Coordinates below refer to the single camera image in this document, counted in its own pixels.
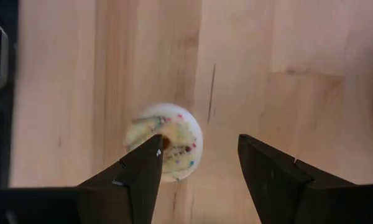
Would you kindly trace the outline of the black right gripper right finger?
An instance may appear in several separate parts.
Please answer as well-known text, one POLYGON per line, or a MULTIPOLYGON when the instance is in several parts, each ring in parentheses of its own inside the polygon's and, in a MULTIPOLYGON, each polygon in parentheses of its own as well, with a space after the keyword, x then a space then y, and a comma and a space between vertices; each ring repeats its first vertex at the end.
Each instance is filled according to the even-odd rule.
POLYGON ((309 184, 354 185, 247 134, 239 135, 237 153, 262 224, 294 224, 302 193, 309 184))

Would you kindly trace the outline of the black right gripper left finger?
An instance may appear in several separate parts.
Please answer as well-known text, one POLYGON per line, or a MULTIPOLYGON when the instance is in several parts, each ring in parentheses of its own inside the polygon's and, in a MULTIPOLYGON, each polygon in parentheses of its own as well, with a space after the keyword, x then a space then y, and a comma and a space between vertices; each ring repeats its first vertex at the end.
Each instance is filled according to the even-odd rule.
POLYGON ((162 175, 156 134, 79 185, 82 224, 151 224, 162 175))

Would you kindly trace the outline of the white sprinkled donut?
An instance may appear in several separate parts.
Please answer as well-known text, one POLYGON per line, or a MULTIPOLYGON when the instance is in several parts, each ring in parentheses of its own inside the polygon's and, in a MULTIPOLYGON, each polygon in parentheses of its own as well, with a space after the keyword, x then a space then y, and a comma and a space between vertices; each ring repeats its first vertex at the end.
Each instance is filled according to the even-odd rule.
POLYGON ((201 161, 203 132, 186 109, 160 103, 145 109, 126 131, 124 148, 130 152, 152 136, 163 137, 162 182, 186 179, 201 161))

